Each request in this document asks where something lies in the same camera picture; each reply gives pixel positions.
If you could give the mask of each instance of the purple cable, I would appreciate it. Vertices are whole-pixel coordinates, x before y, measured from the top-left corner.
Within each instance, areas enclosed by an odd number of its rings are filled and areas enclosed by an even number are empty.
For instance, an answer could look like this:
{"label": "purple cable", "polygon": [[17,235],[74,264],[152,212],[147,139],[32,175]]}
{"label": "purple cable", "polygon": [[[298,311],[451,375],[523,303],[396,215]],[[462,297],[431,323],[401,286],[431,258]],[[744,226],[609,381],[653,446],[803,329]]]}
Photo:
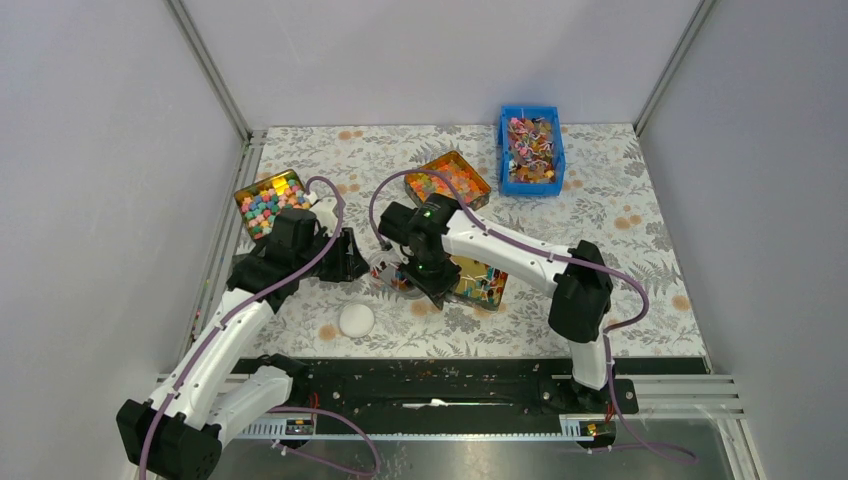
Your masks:
{"label": "purple cable", "polygon": [[[416,168],[416,169],[412,169],[412,170],[403,170],[403,171],[400,171],[400,172],[396,172],[396,173],[393,173],[392,175],[390,175],[385,180],[383,180],[383,182],[380,185],[377,186],[377,189],[374,190],[374,194],[371,196],[371,203],[368,205],[368,220],[371,222],[371,229],[374,230],[374,235],[377,236],[377,240],[380,242],[380,245],[385,247],[386,245],[391,245],[391,244],[389,242],[387,242],[382,237],[382,235],[380,235],[380,232],[377,229],[377,224],[374,221],[374,203],[377,200],[377,194],[380,193],[380,191],[383,189],[383,187],[386,186],[386,184],[388,184],[390,181],[394,180],[395,178],[397,178],[401,175],[409,175],[409,174],[415,174],[415,173],[423,173],[425,175],[433,175],[433,176],[441,179],[443,182],[445,182],[445,184],[448,186],[451,193],[453,194],[453,197],[456,199],[457,202],[459,202],[459,206],[462,208],[462,211],[465,212],[465,215],[468,217],[469,220],[471,220],[471,223],[473,223],[474,226],[476,226],[477,228],[479,228],[480,230],[483,231],[484,235],[491,235],[491,236],[493,236],[493,237],[495,237],[495,238],[497,238],[497,239],[499,239],[503,242],[506,242],[509,245],[512,245],[514,247],[518,247],[518,248],[524,250],[525,252],[532,253],[533,255],[539,255],[539,256],[542,256],[542,257],[552,256],[552,258],[554,260],[559,260],[561,262],[566,262],[566,263],[573,263],[573,264],[579,265],[581,267],[591,268],[593,270],[597,270],[599,272],[606,273],[607,275],[611,275],[613,277],[616,277],[616,278],[624,281],[625,283],[627,283],[628,285],[630,285],[631,287],[633,287],[636,290],[636,292],[642,298],[642,310],[635,317],[633,317],[629,320],[626,320],[624,322],[617,323],[615,325],[610,325],[610,326],[604,328],[604,330],[603,330],[604,352],[606,353],[606,360],[607,360],[607,376],[610,380],[612,380],[612,378],[613,378],[613,371],[612,371],[613,362],[612,362],[612,347],[610,346],[610,341],[609,341],[609,333],[612,332],[613,330],[618,330],[619,328],[629,327],[630,325],[633,325],[634,323],[645,318],[645,315],[648,314],[648,308],[650,306],[650,301],[648,299],[648,292],[645,291],[645,288],[642,285],[640,285],[639,282],[636,281],[636,279],[634,279],[630,275],[627,275],[626,273],[619,272],[618,270],[613,270],[613,269],[606,267],[604,265],[598,265],[596,263],[587,262],[585,260],[580,260],[579,258],[566,257],[564,255],[556,255],[556,254],[551,255],[551,252],[547,252],[547,251],[542,250],[540,248],[536,248],[536,247],[533,247],[531,245],[527,245],[525,243],[522,243],[518,240],[515,240],[514,238],[510,238],[510,237],[508,237],[508,236],[506,236],[506,235],[504,235],[500,232],[497,232],[495,230],[490,230],[486,226],[486,224],[483,223],[483,221],[481,221],[479,218],[477,218],[476,215],[474,215],[474,212],[471,210],[471,208],[462,200],[462,195],[459,194],[459,192],[456,190],[456,187],[453,185],[453,183],[451,183],[450,179],[446,175],[442,174],[441,172],[437,172],[437,171],[434,171],[434,170],[423,170],[423,169],[420,169],[420,168]],[[607,383],[610,386],[610,399],[612,400],[612,406],[615,409],[616,415],[618,416],[619,420],[621,420],[621,423],[622,423],[622,425],[624,425],[624,428],[628,432],[630,432],[630,434],[633,435],[633,438],[635,438],[636,441],[638,441],[645,449],[651,451],[652,453],[654,453],[655,455],[657,455],[661,458],[664,458],[666,460],[670,460],[672,462],[681,463],[683,465],[694,465],[694,464],[698,463],[698,456],[694,452],[692,452],[691,450],[688,450],[686,448],[679,447],[679,446],[674,446],[675,447],[674,450],[682,452],[682,453],[684,453],[684,454],[686,454],[687,456],[690,457],[689,459],[675,458],[675,457],[672,457],[670,455],[666,455],[665,453],[662,453],[661,451],[653,448],[648,442],[643,440],[642,437],[637,435],[636,432],[633,431],[633,428],[631,428],[630,424],[624,419],[624,415],[622,415],[622,413],[621,413],[621,408],[618,406],[618,400],[616,400],[616,398],[615,398],[615,387],[613,386],[613,384],[615,382],[609,381]]]}
{"label": "purple cable", "polygon": [[[306,182],[306,192],[307,193],[309,193],[309,185],[311,185],[312,182],[314,182],[316,180],[323,182],[323,183],[326,183],[330,187],[330,189],[333,191],[333,195],[335,195],[336,201],[338,202],[338,213],[339,213],[338,218],[339,218],[339,221],[336,222],[336,229],[333,231],[333,235],[330,237],[330,241],[327,242],[327,245],[324,245],[324,248],[322,248],[321,251],[318,252],[318,255],[315,255],[315,258],[313,258],[312,260],[307,262],[306,265],[304,265],[300,270],[292,273],[288,277],[280,280],[279,282],[271,285],[270,287],[260,291],[259,293],[255,294],[255,295],[253,295],[252,297],[241,302],[240,304],[236,305],[235,308],[233,308],[232,310],[227,312],[224,315],[224,317],[221,319],[221,326],[222,327],[226,327],[227,323],[229,323],[229,321],[237,313],[239,313],[244,307],[250,305],[251,303],[255,302],[256,300],[259,300],[260,298],[264,297],[265,295],[268,295],[269,293],[273,292],[274,290],[277,290],[278,288],[281,288],[285,285],[288,285],[291,281],[296,280],[301,275],[303,275],[304,273],[311,270],[312,267],[314,267],[318,262],[320,262],[321,259],[324,258],[324,255],[326,255],[327,252],[330,251],[330,248],[332,248],[333,244],[336,243],[336,239],[339,238],[339,234],[342,231],[342,221],[344,220],[344,206],[345,206],[344,199],[342,198],[342,194],[339,192],[339,189],[336,188],[336,186],[333,185],[333,183],[330,182],[330,180],[328,180],[326,177],[320,177],[320,176],[312,177]],[[182,372],[180,372],[180,375],[177,377],[177,380],[174,382],[174,390],[175,391],[178,392],[179,389],[183,386],[183,383],[185,382],[186,377],[188,377],[188,374],[191,373],[191,369],[194,368],[194,365],[200,359],[200,356],[203,355],[203,352],[206,351],[206,348],[209,346],[210,343],[212,343],[212,340],[215,338],[216,335],[218,335],[218,332],[220,332],[220,331],[221,331],[221,329],[219,329],[217,327],[213,328],[212,331],[209,332],[209,335],[207,335],[206,338],[203,340],[203,342],[200,344],[200,346],[197,347],[197,350],[194,351],[194,355],[191,356],[188,363],[186,363],[185,368],[183,369]],[[165,400],[162,401],[162,405],[159,406],[159,410],[157,410],[156,414],[153,416],[153,421],[150,423],[150,427],[147,429],[147,434],[144,436],[144,443],[142,444],[142,447],[141,447],[141,457],[139,458],[139,461],[138,461],[138,478],[139,478],[139,480],[147,480],[147,459],[150,456],[150,445],[153,443],[153,434],[156,432],[156,428],[159,426],[159,422],[162,421],[162,415],[165,414],[165,411],[171,405],[171,401],[173,401],[173,400],[174,400],[174,394],[173,393],[169,393],[165,397]]]}
{"label": "purple cable", "polygon": [[365,440],[365,443],[368,444],[368,448],[371,449],[371,453],[374,455],[374,469],[371,470],[370,472],[363,472],[361,470],[354,470],[350,467],[345,467],[344,465],[339,465],[338,463],[327,460],[326,458],[321,458],[317,455],[312,455],[311,453],[302,452],[302,451],[297,450],[297,449],[286,449],[283,446],[276,445],[276,447],[283,450],[283,452],[293,453],[293,454],[295,454],[299,457],[308,458],[309,460],[313,460],[313,461],[316,461],[318,463],[322,463],[324,465],[327,465],[328,467],[335,468],[336,470],[340,470],[342,472],[349,473],[351,475],[359,475],[359,476],[363,476],[363,477],[373,477],[374,475],[377,475],[378,473],[380,473],[380,454],[377,452],[377,445],[375,445],[374,440],[371,440],[368,437],[368,435],[366,435],[365,432],[361,428],[359,428],[355,423],[353,423],[350,420],[348,420],[347,418],[339,415],[338,413],[331,412],[329,410],[322,410],[320,408],[275,407],[275,408],[272,408],[271,410],[268,411],[268,413],[288,413],[288,412],[326,415],[328,417],[335,418],[336,420],[344,423],[345,425],[347,425],[348,427],[353,429],[354,432],[359,434],[359,436],[362,437],[363,440]]}

